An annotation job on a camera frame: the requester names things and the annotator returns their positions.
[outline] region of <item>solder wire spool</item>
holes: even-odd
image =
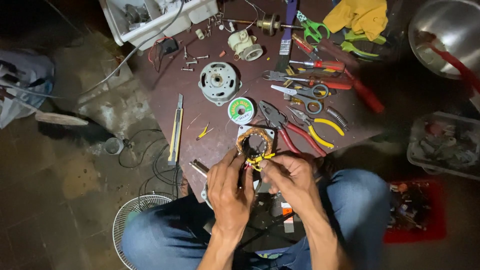
[[[238,125],[248,124],[255,116],[255,106],[248,98],[236,98],[228,106],[228,117]]]

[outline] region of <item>red wire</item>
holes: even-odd
[[[153,46],[150,48],[150,51],[148,52],[148,61],[149,61],[150,63],[152,63],[153,65],[155,65],[155,63],[153,63],[153,60],[150,58],[150,56],[151,56],[151,54],[152,54],[152,50],[153,50],[153,48],[159,43],[159,41],[162,41],[162,40],[164,40],[165,38],[170,38],[170,39],[172,39],[171,37],[162,37],[162,38],[159,38],[159,39],[155,40],[155,42],[153,43]]]

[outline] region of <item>clear plastic box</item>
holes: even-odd
[[[431,174],[446,172],[480,180],[479,157],[480,121],[436,112],[414,122],[407,158],[410,163],[423,167],[426,172]]]
[[[190,0],[183,5],[183,9],[176,21],[169,26],[162,34],[158,32],[165,27],[178,12],[178,9],[169,10],[166,14],[161,14],[157,2],[154,0],[99,0],[108,26],[112,31],[113,38],[119,46],[125,42],[130,42],[138,46],[144,40],[152,38],[139,49],[146,50],[153,46],[155,40],[164,36],[171,37],[188,29],[192,23],[197,24],[201,21],[218,13],[216,0]],[[129,23],[125,19],[124,7],[126,4],[134,6],[145,5],[151,21],[145,25],[128,31]]]

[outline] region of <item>man's left hand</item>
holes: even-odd
[[[239,174],[245,162],[244,155],[238,155],[236,148],[213,165],[207,173],[208,199],[215,212],[212,234],[237,244],[247,225],[254,197],[252,168],[249,167],[238,185]]]

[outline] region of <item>red-handled pliers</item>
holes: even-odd
[[[290,151],[296,154],[301,154],[300,150],[298,150],[298,148],[296,148],[293,144],[285,128],[288,128],[289,130],[302,136],[310,144],[310,146],[315,149],[317,153],[320,154],[320,156],[324,157],[327,155],[327,153],[318,146],[318,144],[312,139],[312,137],[310,137],[310,135],[308,135],[307,132],[289,122],[285,115],[282,114],[273,105],[268,104],[262,100],[258,103],[258,106],[260,107],[260,110],[264,114],[265,118],[271,123],[274,128],[277,129],[278,133],[282,136],[285,144],[290,149]]]

